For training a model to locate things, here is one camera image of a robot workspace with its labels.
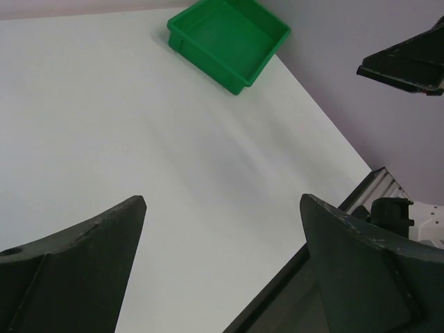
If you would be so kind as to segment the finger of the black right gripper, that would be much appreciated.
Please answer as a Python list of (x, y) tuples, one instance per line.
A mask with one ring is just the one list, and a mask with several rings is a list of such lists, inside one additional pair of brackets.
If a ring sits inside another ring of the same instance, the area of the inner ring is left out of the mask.
[(364, 58), (357, 75), (412, 94), (443, 95), (443, 18), (428, 31)]

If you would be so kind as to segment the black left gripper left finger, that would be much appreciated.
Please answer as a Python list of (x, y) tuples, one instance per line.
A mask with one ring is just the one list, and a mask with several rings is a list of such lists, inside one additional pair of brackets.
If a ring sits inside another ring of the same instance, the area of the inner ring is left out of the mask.
[(1, 252), (2, 332), (114, 332), (146, 203), (109, 210)]

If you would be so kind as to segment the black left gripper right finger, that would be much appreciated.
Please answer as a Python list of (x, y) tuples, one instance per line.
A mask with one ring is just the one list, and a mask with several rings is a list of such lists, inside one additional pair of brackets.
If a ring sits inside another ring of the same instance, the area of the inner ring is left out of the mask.
[(331, 332), (442, 332), (443, 250), (300, 199)]

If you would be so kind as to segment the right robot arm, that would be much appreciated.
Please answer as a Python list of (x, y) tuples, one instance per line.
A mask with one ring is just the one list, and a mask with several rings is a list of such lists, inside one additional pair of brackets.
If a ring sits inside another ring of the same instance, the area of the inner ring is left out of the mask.
[[(443, 95), (443, 20), (429, 30), (363, 59), (357, 75), (410, 94)], [(413, 202), (389, 172), (382, 168), (348, 212), (412, 241), (443, 247), (443, 207)]]

